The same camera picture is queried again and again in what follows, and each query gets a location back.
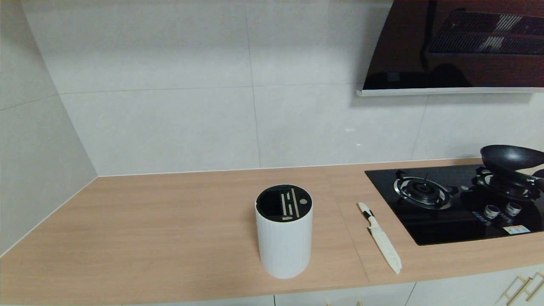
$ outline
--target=range hood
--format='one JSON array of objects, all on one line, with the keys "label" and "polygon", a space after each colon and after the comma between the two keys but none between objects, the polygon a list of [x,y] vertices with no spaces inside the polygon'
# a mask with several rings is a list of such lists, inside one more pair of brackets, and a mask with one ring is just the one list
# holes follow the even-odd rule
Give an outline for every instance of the range hood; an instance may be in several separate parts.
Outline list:
[{"label": "range hood", "polygon": [[360,96],[544,92],[544,2],[395,1]]}]

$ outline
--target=stove knob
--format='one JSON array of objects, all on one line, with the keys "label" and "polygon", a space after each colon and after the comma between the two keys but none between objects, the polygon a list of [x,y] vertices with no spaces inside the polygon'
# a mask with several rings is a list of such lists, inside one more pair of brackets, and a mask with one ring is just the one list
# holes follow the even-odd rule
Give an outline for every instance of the stove knob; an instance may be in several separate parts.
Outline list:
[{"label": "stove knob", "polygon": [[494,219],[499,215],[500,209],[494,205],[488,205],[485,207],[484,215],[489,219]]},{"label": "stove knob", "polygon": [[520,213],[520,211],[521,211],[521,206],[519,206],[519,204],[510,202],[506,206],[506,213],[511,215],[512,217],[517,216],[517,214]]}]

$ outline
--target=wooden countertop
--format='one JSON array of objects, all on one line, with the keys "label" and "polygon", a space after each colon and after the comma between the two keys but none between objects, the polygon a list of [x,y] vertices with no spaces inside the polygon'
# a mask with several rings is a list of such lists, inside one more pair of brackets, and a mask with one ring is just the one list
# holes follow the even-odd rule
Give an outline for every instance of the wooden countertop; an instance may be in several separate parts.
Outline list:
[{"label": "wooden countertop", "polygon": [[[542,263],[544,233],[417,246],[364,174],[479,159],[98,178],[1,259],[2,304],[143,304],[402,283]],[[292,183],[314,200],[312,258],[268,275],[254,202]],[[403,261],[395,275],[356,203],[379,216]]]}]

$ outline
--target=stove label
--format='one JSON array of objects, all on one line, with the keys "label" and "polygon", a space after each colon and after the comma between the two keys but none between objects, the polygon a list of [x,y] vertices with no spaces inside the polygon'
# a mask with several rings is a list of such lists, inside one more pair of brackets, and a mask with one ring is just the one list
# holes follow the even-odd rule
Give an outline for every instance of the stove label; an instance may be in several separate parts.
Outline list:
[{"label": "stove label", "polygon": [[527,229],[526,227],[524,227],[523,225],[514,225],[514,226],[511,226],[511,227],[503,227],[503,229],[505,231],[507,231],[508,234],[510,234],[510,235],[522,234],[524,232],[530,232],[530,230]]}]

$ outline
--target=kitchen knife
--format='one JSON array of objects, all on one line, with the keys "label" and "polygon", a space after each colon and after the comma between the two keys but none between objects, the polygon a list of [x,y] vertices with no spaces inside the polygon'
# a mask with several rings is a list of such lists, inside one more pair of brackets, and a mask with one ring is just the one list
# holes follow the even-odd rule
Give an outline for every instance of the kitchen knife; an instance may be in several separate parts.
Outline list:
[{"label": "kitchen knife", "polygon": [[391,269],[393,269],[396,274],[399,274],[400,269],[402,269],[403,267],[402,263],[400,262],[399,254],[391,244],[391,241],[385,234],[384,230],[378,224],[378,221],[376,220],[374,214],[368,208],[368,206],[363,202],[359,202],[358,205],[364,217],[370,222],[368,230],[370,231],[370,233],[372,234],[372,238],[374,238],[374,241],[378,245],[381,254],[384,256],[385,260],[389,264],[389,267],[391,267]]}]

